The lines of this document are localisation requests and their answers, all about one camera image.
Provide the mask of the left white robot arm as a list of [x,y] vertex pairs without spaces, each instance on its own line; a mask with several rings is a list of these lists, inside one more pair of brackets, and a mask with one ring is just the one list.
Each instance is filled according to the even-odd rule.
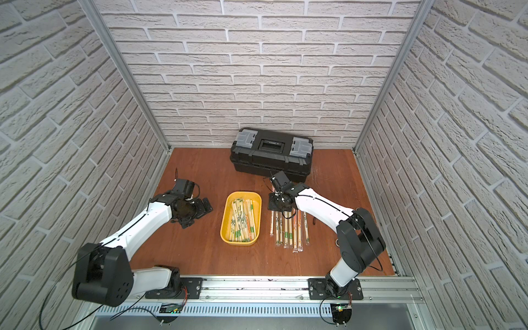
[[177,298],[184,293],[178,268],[158,265],[131,269],[138,249],[164,224],[177,222],[183,228],[211,213],[208,199],[187,199],[171,193],[149,200],[144,211],[100,243],[86,243],[78,250],[72,282],[72,297],[91,303],[117,307],[129,296]]

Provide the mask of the yellow plastic storage box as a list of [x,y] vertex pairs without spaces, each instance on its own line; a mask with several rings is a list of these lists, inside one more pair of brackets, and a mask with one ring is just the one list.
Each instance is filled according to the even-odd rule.
[[232,246],[251,246],[261,229],[261,196],[256,192],[231,193],[225,203],[220,235]]

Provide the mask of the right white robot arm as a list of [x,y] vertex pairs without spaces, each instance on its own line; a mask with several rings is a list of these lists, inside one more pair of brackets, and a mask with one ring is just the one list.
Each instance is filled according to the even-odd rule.
[[326,292],[341,296],[352,282],[377,261],[386,243],[371,213],[364,208],[347,208],[317,194],[305,184],[269,194],[268,209],[308,213],[337,235],[340,260],[326,275]]

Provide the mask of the green panda chopsticks pair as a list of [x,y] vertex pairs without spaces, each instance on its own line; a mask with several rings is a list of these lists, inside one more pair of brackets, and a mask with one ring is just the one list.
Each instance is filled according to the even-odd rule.
[[308,226],[308,220],[307,220],[307,213],[305,212],[302,212],[302,215],[303,215],[303,230],[304,230],[304,233],[305,233],[305,244],[308,246],[309,243],[310,243],[310,239],[309,239],[309,226]]

